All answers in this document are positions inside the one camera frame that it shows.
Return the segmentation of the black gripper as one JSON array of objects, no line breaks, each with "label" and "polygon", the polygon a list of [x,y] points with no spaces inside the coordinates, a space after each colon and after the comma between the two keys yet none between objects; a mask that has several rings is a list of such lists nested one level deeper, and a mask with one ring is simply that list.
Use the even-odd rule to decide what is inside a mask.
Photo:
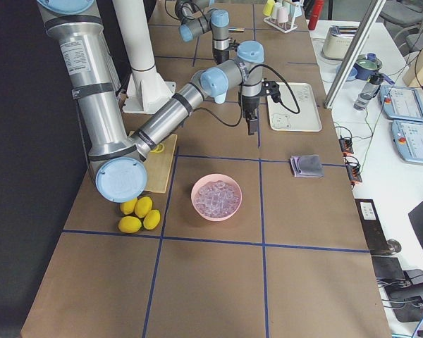
[{"label": "black gripper", "polygon": [[212,54],[216,64],[222,64],[230,58],[230,51],[228,49],[212,49]]},{"label": "black gripper", "polygon": [[258,117],[256,110],[260,104],[260,98],[258,96],[240,96],[240,107],[243,110],[244,118],[247,118],[247,133],[255,134],[258,133]]}]

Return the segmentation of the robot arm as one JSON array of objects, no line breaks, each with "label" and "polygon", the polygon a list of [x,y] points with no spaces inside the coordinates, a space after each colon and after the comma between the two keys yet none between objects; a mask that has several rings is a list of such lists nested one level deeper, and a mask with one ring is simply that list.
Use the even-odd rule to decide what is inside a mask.
[{"label": "robot arm", "polygon": [[206,99],[221,104],[228,90],[240,90],[240,104],[249,123],[255,121],[262,87],[264,48],[256,41],[238,45],[235,57],[193,75],[173,91],[157,72],[141,1],[115,1],[125,49],[133,73],[137,101],[150,115],[127,134],[116,98],[114,67],[107,53],[103,23],[95,1],[39,1],[47,34],[55,39],[73,85],[89,133],[89,160],[99,193],[121,203],[138,197],[147,184],[143,161]]},{"label": "robot arm", "polygon": [[212,33],[213,58],[216,64],[221,64],[230,58],[230,51],[235,51],[239,43],[229,35],[228,12],[212,8],[213,4],[214,1],[177,1],[174,13],[180,21],[178,30],[184,42]]}]

